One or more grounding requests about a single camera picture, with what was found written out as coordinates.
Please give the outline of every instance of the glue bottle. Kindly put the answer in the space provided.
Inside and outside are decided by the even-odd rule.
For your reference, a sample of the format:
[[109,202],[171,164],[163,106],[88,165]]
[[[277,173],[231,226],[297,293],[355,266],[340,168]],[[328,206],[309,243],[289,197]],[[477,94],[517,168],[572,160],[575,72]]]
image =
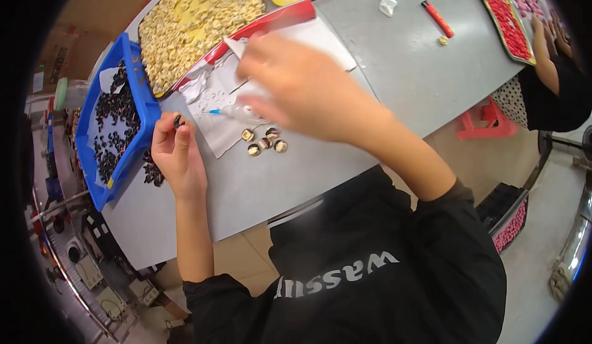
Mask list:
[[234,118],[241,123],[255,123],[262,125],[269,123],[269,120],[262,116],[258,116],[250,105],[232,104],[226,105],[222,109],[214,109],[208,111],[210,114],[224,114],[227,117]]

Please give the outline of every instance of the orange stool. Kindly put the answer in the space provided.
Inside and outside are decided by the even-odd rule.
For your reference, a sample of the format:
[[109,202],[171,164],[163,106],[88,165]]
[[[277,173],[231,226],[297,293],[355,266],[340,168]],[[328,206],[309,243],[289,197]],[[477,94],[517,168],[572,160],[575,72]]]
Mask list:
[[477,139],[485,137],[509,137],[518,133],[520,126],[512,122],[501,111],[495,101],[488,96],[489,105],[484,105],[481,111],[481,120],[486,121],[486,127],[475,127],[468,111],[461,114],[461,121],[465,129],[456,131],[459,140]]

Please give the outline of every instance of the person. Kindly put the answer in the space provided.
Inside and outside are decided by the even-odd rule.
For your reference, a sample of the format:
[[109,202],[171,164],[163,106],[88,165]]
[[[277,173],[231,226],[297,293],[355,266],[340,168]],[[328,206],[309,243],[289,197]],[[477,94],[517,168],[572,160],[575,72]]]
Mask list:
[[258,297],[214,276],[207,179],[195,126],[157,122],[152,157],[175,195],[177,263],[196,342],[495,343],[506,274],[469,188],[427,143],[327,55],[268,33],[237,68],[273,97],[240,96],[284,129],[355,145],[376,166],[323,195],[321,205],[270,230],[280,277]]
[[532,48],[536,65],[495,90],[491,97],[502,112],[529,130],[569,132],[581,126],[592,112],[590,82],[579,69],[565,30],[552,12],[553,22],[532,17]]

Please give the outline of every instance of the red candy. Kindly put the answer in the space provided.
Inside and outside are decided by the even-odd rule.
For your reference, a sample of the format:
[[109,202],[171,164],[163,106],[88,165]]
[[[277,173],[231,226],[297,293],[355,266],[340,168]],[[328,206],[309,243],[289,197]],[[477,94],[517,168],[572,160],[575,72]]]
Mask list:
[[530,59],[531,54],[528,51],[526,38],[514,18],[510,5],[505,0],[487,0],[487,4],[499,23],[502,37],[504,37],[510,53],[522,59]]
[[501,253],[501,250],[508,245],[518,232],[522,229],[522,225],[524,224],[524,217],[526,215],[526,201],[520,205],[518,211],[514,215],[511,221],[505,224],[504,229],[501,230],[493,239],[493,244],[495,245],[495,250],[497,253]]

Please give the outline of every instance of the polka dot clothing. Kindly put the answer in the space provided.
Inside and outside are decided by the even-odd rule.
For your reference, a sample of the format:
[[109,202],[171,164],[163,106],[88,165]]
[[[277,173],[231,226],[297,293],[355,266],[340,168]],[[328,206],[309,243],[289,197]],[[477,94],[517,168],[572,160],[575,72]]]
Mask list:
[[526,108],[522,100],[522,89],[518,76],[514,76],[500,88],[491,94],[492,99],[497,103],[502,112],[515,124],[528,129]]

